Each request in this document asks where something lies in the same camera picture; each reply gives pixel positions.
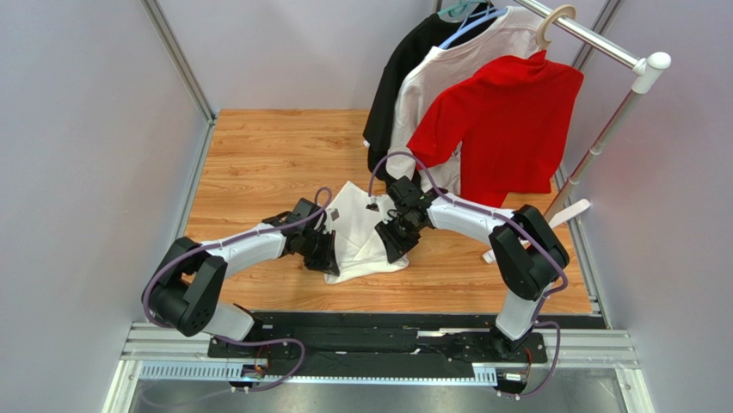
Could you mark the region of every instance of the white shirt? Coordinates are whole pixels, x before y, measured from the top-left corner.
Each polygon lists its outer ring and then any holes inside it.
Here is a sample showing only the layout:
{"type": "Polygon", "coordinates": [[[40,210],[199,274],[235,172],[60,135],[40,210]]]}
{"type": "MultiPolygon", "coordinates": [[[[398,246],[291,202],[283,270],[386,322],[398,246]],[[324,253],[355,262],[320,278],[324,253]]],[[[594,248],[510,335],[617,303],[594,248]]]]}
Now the white shirt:
{"type": "Polygon", "coordinates": [[[336,230],[336,263],[339,276],[325,275],[326,284],[337,284],[376,273],[393,273],[410,264],[407,256],[390,264],[385,245],[374,226],[382,220],[378,211],[367,209],[369,197],[352,182],[346,182],[326,209],[326,229],[336,230]]]}
{"type": "MultiPolygon", "coordinates": [[[[443,90],[463,82],[491,60],[505,55],[529,58],[539,47],[535,41],[542,19],[523,7],[507,7],[505,15],[483,33],[462,45],[447,50],[433,47],[428,56],[403,80],[395,103],[389,152],[407,151],[407,144],[420,120],[443,90]]],[[[399,179],[412,179],[415,161],[395,156],[387,159],[387,172],[399,179]]],[[[460,151],[444,164],[429,169],[439,187],[460,194],[460,151]]],[[[422,189],[431,188],[424,172],[422,189]]]]}

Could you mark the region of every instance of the wooden floor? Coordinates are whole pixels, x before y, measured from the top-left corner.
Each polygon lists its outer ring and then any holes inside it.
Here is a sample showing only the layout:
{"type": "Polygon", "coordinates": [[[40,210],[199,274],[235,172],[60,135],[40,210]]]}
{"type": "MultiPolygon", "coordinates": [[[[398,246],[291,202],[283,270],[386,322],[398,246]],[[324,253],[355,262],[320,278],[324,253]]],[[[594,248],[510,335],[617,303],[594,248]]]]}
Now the wooden floor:
{"type": "MultiPolygon", "coordinates": [[[[291,210],[301,197],[345,181],[367,189],[367,149],[361,143],[366,111],[222,111],[213,135],[186,233],[194,240],[245,231],[291,210]]],[[[380,182],[378,194],[384,193],[380,182]]],[[[511,194],[504,207],[528,203],[544,210],[551,194],[511,194]]],[[[499,312],[506,287],[487,247],[450,231],[424,230],[410,266],[326,285],[303,268],[300,256],[263,262],[225,282],[222,298],[252,310],[499,312]]],[[[566,227],[570,286],[543,312],[590,312],[588,295],[566,227]]]]}

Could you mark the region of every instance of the aluminum frame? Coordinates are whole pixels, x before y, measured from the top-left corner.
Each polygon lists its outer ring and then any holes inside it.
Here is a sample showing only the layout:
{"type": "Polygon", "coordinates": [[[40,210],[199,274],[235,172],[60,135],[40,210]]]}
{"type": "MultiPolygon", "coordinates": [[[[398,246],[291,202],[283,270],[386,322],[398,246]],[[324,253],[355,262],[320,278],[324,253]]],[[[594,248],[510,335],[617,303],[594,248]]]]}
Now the aluminum frame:
{"type": "MultiPolygon", "coordinates": [[[[417,336],[440,336],[488,329],[414,330],[417,336]]],[[[537,330],[545,338],[548,358],[554,355],[555,330],[537,330]]],[[[613,369],[619,377],[625,404],[630,412],[653,412],[644,377],[633,343],[625,330],[562,330],[563,350],[558,369],[613,369]]],[[[245,363],[254,359],[212,359],[206,355],[212,338],[207,334],[182,336],[175,330],[160,329],[153,324],[134,323],[126,340],[113,385],[110,387],[105,413],[127,412],[134,400],[138,380],[176,379],[228,382],[243,380],[238,373],[245,363]]],[[[548,367],[537,364],[537,368],[548,367]]],[[[473,385],[487,386],[496,382],[496,368],[513,365],[502,363],[473,363],[474,378],[424,379],[380,377],[321,378],[294,376],[292,383],[356,384],[356,385],[473,385]]],[[[277,376],[263,380],[268,382],[277,376]]]]}
{"type": "Polygon", "coordinates": [[[184,232],[186,231],[188,217],[191,215],[191,208],[193,208],[194,206],[196,191],[198,190],[199,183],[201,182],[201,174],[203,174],[204,172],[206,156],[208,155],[209,148],[211,147],[214,129],[216,128],[216,122],[217,121],[215,119],[209,122],[209,126],[206,130],[206,136],[201,143],[201,148],[199,148],[199,156],[196,158],[196,166],[191,177],[191,184],[188,186],[188,193],[186,194],[186,203],[183,204],[183,209],[178,216],[178,225],[176,226],[176,231],[174,232],[173,239],[170,240],[171,243],[177,238],[183,237],[184,232]]]}
{"type": "Polygon", "coordinates": [[[201,115],[207,122],[209,122],[209,125],[211,125],[214,120],[216,120],[217,113],[213,110],[211,104],[206,98],[206,94],[204,94],[204,90],[201,88],[199,81],[194,75],[194,71],[191,69],[191,65],[186,60],[186,55],[183,54],[181,45],[178,44],[178,40],[173,34],[173,29],[170,28],[168,19],[165,18],[163,9],[161,9],[157,0],[140,0],[140,2],[143,4],[145,11],[150,17],[153,26],[160,36],[160,40],[168,50],[170,58],[173,59],[173,63],[176,65],[178,72],[181,73],[181,78],[186,84],[188,91],[191,93],[191,97],[193,97],[196,107],[199,108],[201,115]]]}
{"type": "MultiPolygon", "coordinates": [[[[605,35],[608,31],[608,28],[611,26],[613,18],[621,9],[621,5],[624,3],[624,1],[625,0],[608,0],[606,4],[603,5],[603,9],[601,9],[598,17],[595,19],[591,30],[593,30],[597,34],[600,34],[601,36],[605,35]]],[[[593,50],[594,48],[591,45],[583,43],[581,49],[576,55],[576,58],[573,60],[573,67],[575,67],[579,71],[583,71],[583,69],[585,69],[585,66],[588,64],[590,57],[593,56],[593,50]]]]}

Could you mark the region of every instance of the red polo shirt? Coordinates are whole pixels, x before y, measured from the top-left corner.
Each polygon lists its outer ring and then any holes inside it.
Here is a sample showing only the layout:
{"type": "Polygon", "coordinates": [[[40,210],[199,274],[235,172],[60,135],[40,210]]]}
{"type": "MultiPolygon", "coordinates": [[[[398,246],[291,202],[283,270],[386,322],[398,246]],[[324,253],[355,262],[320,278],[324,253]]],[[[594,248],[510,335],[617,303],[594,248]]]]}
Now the red polo shirt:
{"type": "Polygon", "coordinates": [[[407,147],[433,167],[459,142],[461,197],[500,207],[509,192],[549,193],[583,75],[548,61],[503,56],[446,89],[407,147]]]}

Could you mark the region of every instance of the cable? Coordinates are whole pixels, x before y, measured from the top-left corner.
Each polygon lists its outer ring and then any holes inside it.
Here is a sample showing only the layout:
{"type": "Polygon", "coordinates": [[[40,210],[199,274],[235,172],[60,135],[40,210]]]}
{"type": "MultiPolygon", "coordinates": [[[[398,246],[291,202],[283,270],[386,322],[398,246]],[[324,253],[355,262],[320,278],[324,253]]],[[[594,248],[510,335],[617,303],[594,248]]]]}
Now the cable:
{"type": "Polygon", "coordinates": [[[530,398],[532,396],[537,395],[542,389],[545,388],[547,383],[550,381],[550,377],[552,377],[552,374],[555,373],[555,367],[557,367],[557,359],[560,356],[560,324],[555,323],[554,321],[543,321],[542,323],[535,323],[535,327],[549,327],[552,326],[555,328],[557,339],[555,341],[555,355],[552,356],[552,364],[550,364],[550,371],[547,372],[547,375],[545,376],[545,379],[542,380],[542,383],[540,383],[537,387],[534,388],[534,390],[530,391],[529,393],[522,393],[522,394],[514,394],[514,393],[506,393],[502,391],[498,391],[496,394],[498,396],[506,395],[509,398],[512,398],[514,400],[519,400],[520,398],[530,398]]]}
{"type": "Polygon", "coordinates": [[[260,349],[257,350],[257,355],[255,356],[255,371],[264,377],[265,370],[262,369],[262,367],[257,366],[257,359],[260,358],[260,354],[262,354],[262,349],[265,348],[265,346],[260,346],[260,349]]]}
{"type": "MultiPolygon", "coordinates": [[[[298,371],[300,366],[303,364],[303,360],[305,360],[305,345],[303,344],[303,342],[301,342],[300,340],[296,338],[278,338],[275,340],[267,340],[265,342],[240,342],[240,341],[232,340],[228,337],[222,337],[222,336],[214,336],[214,338],[222,342],[227,342],[235,346],[243,346],[243,347],[259,347],[259,346],[267,346],[269,344],[281,344],[281,343],[286,343],[286,342],[297,344],[298,347],[300,347],[300,357],[298,358],[298,362],[295,363],[295,367],[290,369],[289,372],[284,374],[282,377],[280,377],[276,381],[272,383],[268,383],[263,386],[248,388],[246,390],[247,392],[266,391],[266,390],[272,389],[273,387],[277,387],[278,385],[285,383],[286,380],[290,379],[295,374],[295,372],[298,371]]],[[[240,391],[245,391],[244,388],[237,388],[237,389],[240,391]]]]}
{"type": "Polygon", "coordinates": [[[180,402],[180,403],[173,403],[173,404],[164,404],[164,403],[156,403],[151,401],[146,395],[145,392],[142,391],[138,398],[143,401],[143,403],[151,406],[156,407],[159,409],[177,409],[179,407],[186,407],[190,406],[191,404],[197,404],[198,402],[203,402],[204,400],[208,398],[215,398],[217,396],[221,396],[222,394],[231,393],[231,388],[226,388],[224,390],[214,391],[212,393],[206,394],[204,396],[201,396],[200,398],[195,398],[193,400],[188,400],[186,402],[180,402]]]}
{"type": "MultiPolygon", "coordinates": [[[[435,192],[441,198],[443,198],[444,200],[446,200],[446,201],[448,201],[448,202],[450,202],[450,203],[452,203],[452,204],[454,204],[456,206],[464,207],[466,209],[470,209],[470,210],[475,211],[477,213],[486,214],[486,215],[490,216],[491,218],[498,218],[498,219],[506,222],[507,224],[511,225],[512,228],[514,228],[517,232],[519,232],[527,241],[529,241],[529,243],[532,246],[534,246],[534,248],[537,251],[539,251],[539,253],[552,265],[552,268],[555,271],[557,271],[557,273],[560,275],[560,278],[563,279],[563,284],[561,286],[552,288],[551,290],[547,291],[547,293],[545,293],[545,294],[542,295],[542,297],[539,299],[539,303],[537,305],[537,308],[535,309],[534,314],[532,315],[532,324],[533,324],[534,327],[553,326],[553,327],[555,327],[555,330],[557,330],[557,343],[555,345],[555,356],[552,359],[552,364],[550,366],[550,372],[547,374],[547,377],[545,377],[545,379],[542,381],[542,383],[539,386],[537,386],[536,389],[530,391],[529,393],[525,393],[525,394],[522,394],[522,395],[511,394],[511,393],[506,393],[506,394],[508,394],[510,397],[513,397],[513,398],[518,399],[518,398],[531,397],[531,396],[539,393],[545,387],[545,385],[547,384],[547,382],[550,380],[550,377],[552,376],[552,374],[555,372],[555,366],[557,365],[557,358],[560,355],[560,325],[557,324],[557,323],[555,323],[554,321],[544,321],[542,323],[538,323],[537,322],[537,316],[539,315],[539,310],[542,308],[542,305],[545,304],[545,301],[547,300],[548,297],[550,297],[551,294],[559,293],[559,292],[563,291],[565,288],[568,287],[568,285],[569,285],[568,276],[565,274],[565,272],[563,271],[563,269],[557,264],[557,262],[555,262],[555,260],[552,259],[552,257],[550,256],[550,254],[544,248],[542,248],[542,245],[540,245],[532,236],[530,236],[527,233],[527,231],[524,230],[524,228],[522,228],[521,226],[519,226],[519,224],[517,224],[516,222],[514,222],[511,218],[505,217],[505,216],[503,216],[503,215],[501,215],[499,213],[493,213],[492,211],[489,211],[487,209],[484,209],[484,208],[482,208],[480,206],[474,206],[474,205],[468,204],[466,202],[461,202],[460,200],[453,200],[453,199],[449,198],[447,195],[443,194],[443,191],[441,191],[438,188],[438,185],[435,184],[435,179],[433,179],[433,176],[430,174],[430,171],[428,170],[428,167],[426,167],[425,166],[425,163],[423,163],[415,155],[413,155],[413,154],[411,154],[409,152],[405,152],[405,151],[390,153],[386,157],[383,157],[381,160],[379,160],[379,162],[377,163],[377,165],[374,167],[374,170],[375,171],[376,170],[379,170],[379,168],[382,166],[383,163],[385,163],[387,161],[387,159],[389,159],[390,157],[397,156],[397,155],[411,157],[412,159],[414,159],[415,162],[417,162],[417,164],[420,165],[420,167],[422,168],[422,170],[425,171],[425,175],[428,177],[428,180],[430,181],[430,185],[433,186],[433,189],[435,190],[435,192]]],[[[372,189],[373,189],[373,185],[374,185],[374,177],[375,176],[376,175],[373,172],[372,173],[372,177],[369,179],[369,194],[368,195],[369,195],[370,198],[372,197],[372,189]]]]}
{"type": "Polygon", "coordinates": [[[527,368],[520,371],[520,373],[526,374],[527,382],[529,382],[529,374],[532,372],[532,352],[527,347],[524,348],[524,352],[527,353],[527,368]]]}
{"type": "MultiPolygon", "coordinates": [[[[414,159],[415,162],[417,162],[417,164],[420,165],[420,167],[422,168],[422,170],[425,171],[425,175],[428,177],[428,180],[430,181],[430,185],[433,186],[433,189],[435,190],[435,192],[441,198],[443,198],[444,200],[446,200],[446,201],[448,201],[448,202],[450,202],[450,203],[452,203],[452,204],[454,204],[454,205],[456,205],[458,207],[463,207],[463,208],[466,208],[466,209],[470,209],[470,210],[472,210],[474,212],[477,212],[477,213],[483,213],[485,215],[490,216],[491,218],[500,219],[500,220],[504,221],[505,223],[511,225],[512,228],[514,228],[517,232],[519,232],[524,239],[526,239],[527,241],[529,241],[529,243],[550,263],[550,265],[552,265],[552,268],[555,271],[557,271],[557,273],[560,275],[560,278],[563,280],[563,284],[561,286],[559,286],[559,287],[552,288],[551,290],[549,290],[548,292],[546,292],[545,294],[543,294],[542,297],[539,299],[539,304],[537,305],[537,308],[535,309],[535,312],[534,312],[534,314],[532,316],[532,322],[534,323],[537,320],[537,316],[539,315],[539,310],[542,308],[542,305],[545,304],[545,301],[547,300],[547,298],[550,297],[551,294],[559,293],[559,292],[563,291],[565,288],[568,287],[568,284],[569,284],[569,282],[568,282],[568,276],[565,275],[565,272],[563,271],[563,269],[557,264],[557,262],[555,262],[555,260],[552,259],[552,257],[547,252],[547,250],[545,250],[544,248],[542,248],[542,245],[540,245],[531,235],[529,235],[529,233],[527,233],[527,231],[525,231],[524,228],[522,228],[519,224],[517,224],[516,222],[514,222],[510,217],[505,217],[505,216],[501,215],[500,213],[493,213],[492,211],[490,211],[488,209],[485,209],[485,208],[482,208],[480,206],[475,206],[475,205],[472,205],[472,204],[469,204],[469,203],[466,203],[466,202],[462,202],[460,200],[451,199],[447,195],[443,194],[443,191],[441,191],[438,188],[438,185],[435,184],[435,179],[433,179],[433,176],[430,174],[430,171],[428,170],[428,167],[425,166],[425,163],[423,163],[415,155],[413,155],[413,154],[411,154],[409,152],[405,152],[405,151],[390,153],[386,157],[383,157],[381,160],[379,160],[379,162],[377,163],[377,165],[374,167],[374,170],[379,170],[379,168],[382,166],[382,164],[385,163],[385,162],[387,162],[387,159],[389,159],[390,157],[395,157],[397,155],[401,155],[401,156],[405,156],[405,157],[411,157],[412,159],[414,159]]],[[[376,176],[376,173],[375,172],[372,172],[372,177],[369,179],[369,194],[368,195],[369,195],[370,198],[372,197],[372,189],[373,189],[373,186],[374,186],[374,177],[375,176],[376,176]]]]}
{"type": "MultiPolygon", "coordinates": [[[[298,358],[298,362],[295,364],[295,367],[293,367],[289,372],[287,372],[287,374],[283,375],[282,377],[280,377],[276,381],[274,381],[272,383],[268,383],[268,384],[263,385],[263,386],[251,387],[251,388],[249,388],[249,387],[246,387],[246,388],[245,387],[235,387],[234,389],[236,389],[237,391],[245,391],[245,392],[266,391],[266,390],[270,390],[270,389],[272,389],[274,387],[277,387],[278,385],[282,385],[283,383],[286,382],[286,380],[290,379],[295,374],[295,372],[298,371],[298,369],[300,368],[300,366],[303,365],[303,360],[305,359],[305,345],[303,344],[303,342],[301,342],[300,340],[295,339],[295,338],[281,338],[281,339],[275,339],[275,340],[268,340],[268,341],[265,341],[265,342],[240,342],[240,341],[232,340],[230,338],[222,337],[222,336],[214,336],[214,338],[216,338],[217,340],[220,340],[222,342],[227,342],[229,344],[233,344],[235,346],[242,346],[242,347],[260,347],[260,349],[262,349],[264,346],[269,346],[270,344],[280,344],[280,343],[283,343],[283,342],[292,342],[294,344],[297,344],[298,347],[300,347],[300,356],[298,358]]],[[[255,372],[256,370],[253,370],[253,369],[243,369],[243,372],[244,371],[247,371],[249,373],[249,372],[255,372]]],[[[145,395],[145,391],[142,391],[139,394],[139,398],[140,398],[140,400],[143,401],[143,403],[148,404],[148,405],[150,405],[152,407],[156,407],[156,408],[159,408],[159,409],[177,409],[179,407],[186,407],[186,406],[190,406],[191,404],[197,404],[198,402],[202,402],[202,401],[204,401],[204,400],[206,400],[208,398],[214,398],[214,397],[221,396],[223,394],[231,393],[231,392],[232,392],[232,388],[227,388],[227,389],[224,389],[224,390],[214,391],[212,393],[206,394],[206,395],[201,396],[199,398],[195,398],[193,400],[188,400],[186,402],[180,402],[180,403],[174,403],[174,404],[162,404],[162,403],[153,402],[153,401],[151,401],[145,395]]]]}
{"type": "Polygon", "coordinates": [[[150,308],[150,300],[151,300],[151,293],[152,293],[153,287],[157,284],[158,280],[160,280],[161,277],[163,277],[163,274],[165,274],[166,272],[168,272],[176,264],[178,264],[179,262],[185,260],[186,258],[189,258],[190,256],[194,256],[194,255],[200,253],[201,251],[213,250],[213,249],[216,249],[216,248],[223,248],[223,247],[225,247],[227,245],[231,245],[233,243],[236,243],[238,241],[242,241],[243,239],[246,239],[246,238],[249,238],[249,237],[254,237],[254,236],[260,235],[260,234],[268,234],[270,232],[283,231],[283,230],[287,230],[287,229],[296,227],[298,225],[302,225],[302,224],[310,221],[311,219],[314,219],[314,218],[318,217],[323,212],[325,212],[326,207],[331,203],[331,199],[332,199],[333,194],[331,193],[331,190],[328,187],[322,187],[322,188],[319,188],[318,191],[316,191],[316,199],[315,199],[315,202],[318,203],[318,196],[322,192],[325,192],[329,196],[329,198],[326,200],[326,202],[317,211],[315,211],[311,215],[308,215],[307,217],[305,217],[305,218],[303,218],[303,219],[301,219],[299,221],[295,221],[295,222],[293,222],[291,224],[285,224],[285,225],[281,225],[281,226],[275,226],[275,227],[272,227],[272,228],[267,228],[267,229],[264,229],[264,230],[261,230],[261,231],[249,231],[249,232],[245,232],[245,233],[236,235],[235,237],[231,237],[229,239],[226,239],[225,241],[223,241],[221,243],[210,243],[208,245],[201,245],[200,247],[194,248],[193,250],[190,250],[189,252],[187,252],[185,254],[182,254],[180,256],[177,256],[173,261],[171,261],[171,262],[167,263],[166,265],[164,265],[162,268],[160,268],[152,276],[151,280],[148,281],[148,285],[145,287],[145,292],[143,293],[143,311],[145,313],[145,317],[148,319],[148,321],[150,321],[151,323],[155,324],[158,327],[162,327],[162,328],[165,328],[165,329],[170,328],[169,325],[167,325],[166,323],[163,323],[161,321],[158,321],[156,318],[154,318],[152,316],[152,314],[151,314],[151,308],[150,308]]]}

